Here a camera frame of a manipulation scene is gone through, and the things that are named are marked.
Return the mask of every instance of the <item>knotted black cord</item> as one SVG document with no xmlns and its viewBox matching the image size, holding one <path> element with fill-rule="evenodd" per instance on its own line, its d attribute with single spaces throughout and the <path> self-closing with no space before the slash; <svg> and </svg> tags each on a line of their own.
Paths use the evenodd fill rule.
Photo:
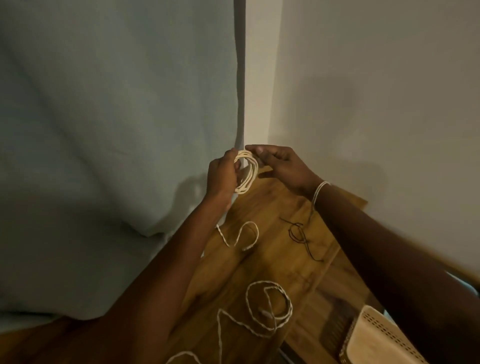
<svg viewBox="0 0 480 364">
<path fill-rule="evenodd" d="M 307 237 L 305 236 L 305 233 L 303 232 L 303 224 L 301 222 L 291 222 L 291 221 L 288 221 L 288 220 L 285 220 L 284 218 L 280 218 L 280 220 L 283 220 L 287 223 L 290 224 L 290 227 L 288 229 L 288 235 L 290 236 L 290 239 L 293 240 L 294 242 L 296 243 L 303 243 L 305 244 L 305 247 L 307 248 L 307 252 L 308 254 L 310 255 L 310 257 L 315 261 L 315 262 L 324 262 L 323 259 L 315 259 L 310 251 L 310 247 L 308 246 L 308 240 L 307 240 Z M 293 233 L 292 231 L 292 227 L 293 226 L 296 226 L 297 228 L 299 228 L 299 231 L 300 231 L 300 234 L 302 236 L 302 239 L 298 238 L 297 236 L 295 236 L 295 234 Z"/>
</svg>

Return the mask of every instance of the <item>person's left arm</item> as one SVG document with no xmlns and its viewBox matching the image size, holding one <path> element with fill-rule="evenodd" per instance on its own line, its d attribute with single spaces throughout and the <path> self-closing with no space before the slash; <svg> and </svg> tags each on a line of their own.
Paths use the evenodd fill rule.
<svg viewBox="0 0 480 364">
<path fill-rule="evenodd" d="M 107 314 L 83 333 L 67 362 L 158 362 L 206 242 L 230 207 L 237 153 L 231 149 L 210 163 L 203 201 Z"/>
</svg>

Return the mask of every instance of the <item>forearm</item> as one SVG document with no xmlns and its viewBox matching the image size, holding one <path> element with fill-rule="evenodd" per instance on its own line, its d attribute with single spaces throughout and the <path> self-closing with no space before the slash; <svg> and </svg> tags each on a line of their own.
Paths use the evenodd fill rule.
<svg viewBox="0 0 480 364">
<path fill-rule="evenodd" d="M 105 359 L 150 363 L 159 359 L 208 237 L 225 206 L 205 199 L 99 321 L 108 337 Z"/>
<path fill-rule="evenodd" d="M 431 257 L 354 207 L 335 187 L 324 186 L 315 207 L 371 291 L 427 359 L 434 352 L 446 359 L 450 335 L 466 335 L 460 340 L 466 343 L 468 329 L 479 332 L 478 300 Z"/>
</svg>

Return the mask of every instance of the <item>human hand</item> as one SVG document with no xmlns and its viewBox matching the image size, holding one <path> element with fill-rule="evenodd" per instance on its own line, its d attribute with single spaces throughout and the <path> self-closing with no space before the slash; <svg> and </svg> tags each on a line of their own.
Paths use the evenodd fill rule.
<svg viewBox="0 0 480 364">
<path fill-rule="evenodd" d="M 313 173 L 288 146 L 252 145 L 245 149 L 254 153 L 273 170 L 260 173 L 258 178 L 278 178 L 293 193 L 311 200 L 323 180 Z"/>
<path fill-rule="evenodd" d="M 215 200 L 227 211 L 232 204 L 232 196 L 240 180 L 238 160 L 234 162 L 238 150 L 227 150 L 222 158 L 214 159 L 208 166 L 207 192 L 205 199 Z"/>
</svg>

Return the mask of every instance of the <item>person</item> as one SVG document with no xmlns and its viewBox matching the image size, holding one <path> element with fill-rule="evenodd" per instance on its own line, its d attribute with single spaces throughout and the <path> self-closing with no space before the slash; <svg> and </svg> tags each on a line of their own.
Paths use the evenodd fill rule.
<svg viewBox="0 0 480 364">
<path fill-rule="evenodd" d="M 322 179 L 289 147 L 246 146 L 277 178 L 311 200 Z M 35 363 L 157 363 L 208 237 L 237 186 L 237 150 L 208 168 L 207 191 L 167 246 L 99 320 L 62 338 Z M 325 185 L 315 208 L 367 286 L 430 363 L 479 362 L 480 303 L 425 253 Z"/>
</svg>

